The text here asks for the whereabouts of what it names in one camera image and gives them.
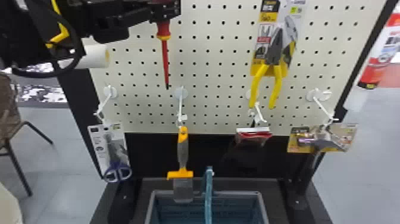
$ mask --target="pegboard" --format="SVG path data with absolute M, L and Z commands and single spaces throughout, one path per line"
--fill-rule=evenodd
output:
M 274 78 L 262 78 L 259 86 L 261 111 L 275 135 L 326 120 L 305 95 L 314 88 L 329 89 L 332 97 L 323 104 L 334 109 L 384 3 L 308 0 L 297 50 L 273 110 L 267 105 Z M 126 132 L 175 133 L 178 100 L 173 94 L 183 85 L 189 91 L 183 113 L 190 133 L 234 133 L 236 127 L 249 126 L 245 94 L 252 82 L 260 5 L 261 0 L 183 0 L 182 15 L 170 25 L 168 91 L 156 25 L 131 27 L 128 40 L 108 44 L 110 66 L 90 70 L 101 101 L 105 85 L 118 90 L 105 107 L 106 118 L 123 122 Z

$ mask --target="white plastic hook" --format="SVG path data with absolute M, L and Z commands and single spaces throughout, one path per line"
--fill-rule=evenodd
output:
M 178 113 L 176 114 L 176 116 L 178 117 L 178 119 L 176 120 L 177 127 L 182 126 L 183 121 L 188 119 L 188 115 L 182 114 L 183 99 L 188 97 L 188 95 L 189 95 L 188 90 L 185 89 L 183 86 L 175 89 L 175 98 L 179 100 Z
M 111 85 L 108 85 L 108 86 L 104 87 L 103 93 L 106 96 L 105 100 L 103 102 L 99 103 L 98 108 L 97 108 L 96 112 L 93 113 L 93 115 L 96 116 L 103 125 L 106 125 L 107 121 L 104 118 L 102 111 L 110 99 L 115 99 L 118 96 L 118 92 L 117 92 L 116 88 L 112 87 Z
M 247 98 L 248 100 L 250 100 L 250 94 L 251 94 L 251 90 L 249 89 L 249 90 L 246 92 L 246 98 Z M 259 101 L 256 101 L 256 102 L 255 102 L 254 108 L 255 108 L 255 111 L 257 112 L 257 114 L 255 114 L 255 112 L 253 112 L 253 108 L 250 108 L 250 109 L 248 110 L 248 112 L 247 112 L 248 116 L 249 116 L 249 117 L 253 117 L 254 122 L 255 122 L 256 124 L 258 124 L 259 122 L 268 123 L 268 121 L 267 121 L 266 119 L 264 119 L 263 114 L 261 113 L 261 110 L 260 110 L 260 102 L 259 102 Z
M 255 110 L 257 111 L 257 115 L 254 117 L 254 122 L 257 124 L 259 122 L 264 122 L 267 123 L 268 121 L 266 119 L 264 119 L 263 114 L 261 113 L 260 110 L 260 102 L 256 102 L 254 104 Z
M 325 113 L 325 115 L 328 117 L 328 122 L 324 124 L 324 127 L 328 127 L 329 125 L 331 125 L 334 121 L 337 121 L 339 119 L 334 118 L 335 112 L 333 113 L 329 113 L 326 108 L 324 107 L 324 105 L 322 105 L 322 103 L 320 102 L 320 100 L 325 101 L 327 99 L 330 98 L 330 95 L 332 94 L 332 92 L 330 91 L 321 91 L 318 88 L 315 88 L 311 91 L 309 91 L 309 93 L 306 96 L 306 99 L 308 101 L 314 101 L 318 104 L 318 106 L 321 108 L 321 110 Z

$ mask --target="basket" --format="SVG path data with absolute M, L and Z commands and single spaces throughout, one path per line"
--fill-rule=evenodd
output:
M 177 204 L 173 191 L 152 192 L 145 224 L 204 224 L 205 194 L 189 204 Z M 258 191 L 214 191 L 212 224 L 268 224 L 264 201 Z

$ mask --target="chair leg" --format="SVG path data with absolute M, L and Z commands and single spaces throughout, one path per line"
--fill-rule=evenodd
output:
M 29 187 L 28 181 L 26 181 L 25 175 L 22 172 L 22 169 L 20 167 L 20 164 L 18 163 L 17 158 L 15 157 L 14 151 L 11 148 L 10 140 L 8 138 L 5 139 L 5 149 L 8 151 L 8 155 L 11 157 L 11 161 L 15 169 L 17 170 L 18 176 L 20 177 L 21 182 L 24 185 L 26 193 L 28 194 L 28 196 L 32 196 L 32 190 Z
M 38 135 L 40 135 L 42 138 L 44 138 L 46 141 L 48 141 L 51 145 L 53 144 L 53 141 L 50 140 L 43 132 L 41 132 L 37 127 L 35 127 L 33 124 L 31 124 L 28 121 L 23 121 L 22 125 L 28 125 L 30 128 L 32 128 Z

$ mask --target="gray floor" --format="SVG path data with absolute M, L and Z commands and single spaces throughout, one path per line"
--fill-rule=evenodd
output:
M 334 224 L 394 224 L 400 220 L 399 89 L 378 89 L 363 112 L 353 149 L 330 153 L 314 184 Z M 8 158 L 0 158 L 0 181 L 20 200 L 26 224 L 87 224 L 105 183 L 101 181 L 68 109 L 22 108 L 23 117 L 55 142 L 51 147 L 29 129 L 12 141 L 33 188 L 26 193 Z
M 0 158 L 0 181 L 19 199 L 25 224 L 88 224 L 105 183 L 92 164 L 70 110 L 20 111 L 55 143 L 50 146 L 26 127 L 12 140 L 33 190 L 31 198 L 9 158 Z
M 348 153 L 325 156 L 314 185 L 334 224 L 400 223 L 400 89 L 376 89 L 345 120 L 360 129 Z

